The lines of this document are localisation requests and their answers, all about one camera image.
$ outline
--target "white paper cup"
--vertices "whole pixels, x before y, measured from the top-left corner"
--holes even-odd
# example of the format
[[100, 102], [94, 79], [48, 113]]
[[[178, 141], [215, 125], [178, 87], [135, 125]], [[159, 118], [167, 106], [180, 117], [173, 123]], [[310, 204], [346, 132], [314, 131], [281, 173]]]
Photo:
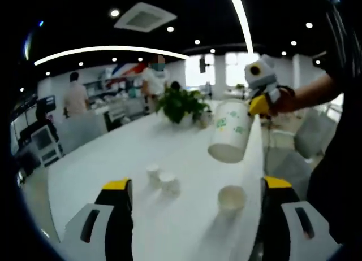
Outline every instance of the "white paper cup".
[[160, 167], [157, 164], [152, 164], [146, 168], [149, 183], [154, 188], [161, 187]]
[[241, 186], [225, 186], [218, 194], [220, 212], [231, 214], [240, 211], [244, 208], [246, 199], [246, 193]]
[[224, 163], [237, 163], [244, 158], [253, 118], [249, 106], [238, 99], [222, 102], [216, 109], [214, 132], [209, 154]]
[[180, 181], [177, 177], [170, 172], [160, 173], [161, 189], [167, 195], [178, 195], [180, 194]]

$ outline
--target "curved light strip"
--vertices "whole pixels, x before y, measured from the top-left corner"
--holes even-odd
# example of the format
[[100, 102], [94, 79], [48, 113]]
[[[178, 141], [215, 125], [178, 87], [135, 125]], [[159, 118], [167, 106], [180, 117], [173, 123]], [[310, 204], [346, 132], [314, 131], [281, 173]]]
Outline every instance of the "curved light strip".
[[137, 47], [137, 46], [92, 46], [92, 47], [84, 47], [84, 48], [78, 48], [73, 50], [67, 50], [64, 52], [56, 53], [50, 56], [46, 56], [45, 58], [42, 58], [40, 60], [37, 60], [34, 62], [34, 65], [39, 65], [44, 62], [48, 62], [52, 59], [60, 58], [61, 56], [67, 56], [77, 53], [84, 53], [84, 52], [93, 52], [93, 51], [105, 51], [105, 50], [111, 50], [111, 51], [139, 51], [139, 52], [147, 52], [147, 53], [154, 53], [154, 54], [160, 54], [160, 55], [166, 55], [166, 56], [174, 56], [175, 58], [179, 59], [187, 59], [187, 55], [182, 55], [179, 53], [164, 51], [160, 49], [153, 49], [153, 48], [145, 48], [145, 47]]
[[244, 11], [242, 0], [231, 0], [231, 1], [232, 1], [232, 4], [235, 7], [236, 14], [238, 15], [240, 25], [242, 26], [242, 30], [243, 30], [243, 33], [244, 33], [244, 38], [245, 38], [245, 43], [247, 45], [248, 53], [253, 54], [254, 53], [253, 43], [251, 41], [249, 24], [248, 24], [247, 16], [246, 16], [245, 11]]

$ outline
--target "black ceiling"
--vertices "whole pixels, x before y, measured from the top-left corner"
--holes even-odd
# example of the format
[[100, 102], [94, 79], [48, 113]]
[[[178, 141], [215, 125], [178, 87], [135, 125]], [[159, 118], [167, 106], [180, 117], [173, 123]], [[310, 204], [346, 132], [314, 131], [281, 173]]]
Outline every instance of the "black ceiling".
[[[323, 0], [242, 0], [248, 18], [255, 51], [281, 56], [295, 53], [313, 56], [326, 50], [329, 29], [325, 21]], [[34, 67], [33, 62], [61, 51], [87, 46], [126, 45], [162, 49], [187, 55], [245, 50], [244, 36], [231, 0], [25, 0], [31, 3], [22, 16], [25, 30], [32, 32], [29, 61], [21, 62], [31, 70], [30, 85], [45, 77], [85, 67], [117, 62], [137, 62], [144, 53], [97, 51], [58, 58]], [[126, 12], [138, 2], [160, 7], [177, 15], [177, 19], [149, 33], [115, 29], [118, 20], [109, 12], [117, 8]], [[313, 23], [312, 29], [305, 24]], [[166, 27], [172, 25], [171, 33]], [[196, 46], [194, 40], [200, 40]], [[290, 42], [297, 41], [296, 46]]]

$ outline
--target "gray floor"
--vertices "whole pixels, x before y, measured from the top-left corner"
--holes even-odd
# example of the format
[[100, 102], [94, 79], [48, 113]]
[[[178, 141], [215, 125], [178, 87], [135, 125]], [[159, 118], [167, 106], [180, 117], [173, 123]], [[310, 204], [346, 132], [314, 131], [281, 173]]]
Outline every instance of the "gray floor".
[[[302, 119], [297, 119], [295, 116], [285, 117], [284, 119], [276, 119], [274, 126], [277, 129], [286, 130], [295, 133], [302, 123]], [[293, 148], [293, 140], [291, 137], [277, 136], [269, 141], [268, 127], [262, 127], [262, 137], [264, 146], [290, 147]], [[320, 158], [315, 158], [311, 163], [314, 168], [320, 161]], [[44, 230], [54, 242], [58, 242], [58, 236], [54, 228], [51, 217], [48, 197], [48, 169], [40, 167], [27, 177], [25, 184], [22, 186], [25, 200], [28, 203], [29, 210], [33, 215], [34, 221], [40, 229]]]

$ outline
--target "cup with green print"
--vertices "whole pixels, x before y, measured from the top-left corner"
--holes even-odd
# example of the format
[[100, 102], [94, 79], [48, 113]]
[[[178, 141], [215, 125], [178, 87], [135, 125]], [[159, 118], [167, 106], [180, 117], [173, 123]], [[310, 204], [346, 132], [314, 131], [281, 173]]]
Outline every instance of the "cup with green print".
[[249, 106], [238, 99], [225, 100], [216, 108], [209, 154], [224, 163], [243, 160], [253, 118]]

